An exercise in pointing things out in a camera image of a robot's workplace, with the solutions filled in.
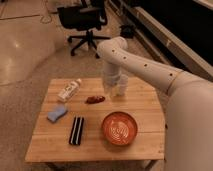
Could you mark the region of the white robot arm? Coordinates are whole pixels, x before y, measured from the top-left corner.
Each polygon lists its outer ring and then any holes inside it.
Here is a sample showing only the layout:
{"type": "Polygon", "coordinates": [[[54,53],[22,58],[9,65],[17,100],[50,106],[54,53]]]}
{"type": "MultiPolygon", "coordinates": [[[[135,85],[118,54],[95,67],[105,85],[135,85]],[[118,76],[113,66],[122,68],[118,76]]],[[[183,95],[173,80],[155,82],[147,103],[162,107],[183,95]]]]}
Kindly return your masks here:
{"type": "Polygon", "coordinates": [[[98,44],[106,88],[125,69],[169,96],[165,114],[164,171],[213,171],[213,82],[127,51],[115,37],[98,44]]]}

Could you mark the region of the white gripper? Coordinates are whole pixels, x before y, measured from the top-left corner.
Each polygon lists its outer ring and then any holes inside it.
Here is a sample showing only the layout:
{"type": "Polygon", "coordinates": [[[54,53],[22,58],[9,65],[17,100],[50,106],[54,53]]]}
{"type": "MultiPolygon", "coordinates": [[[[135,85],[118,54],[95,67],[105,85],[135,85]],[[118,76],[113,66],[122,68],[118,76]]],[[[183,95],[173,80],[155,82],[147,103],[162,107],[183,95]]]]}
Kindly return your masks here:
{"type": "Polygon", "coordinates": [[[102,82],[105,89],[109,89],[111,98],[118,96],[118,87],[115,86],[120,79],[121,71],[119,68],[104,68],[102,70],[102,82]]]}

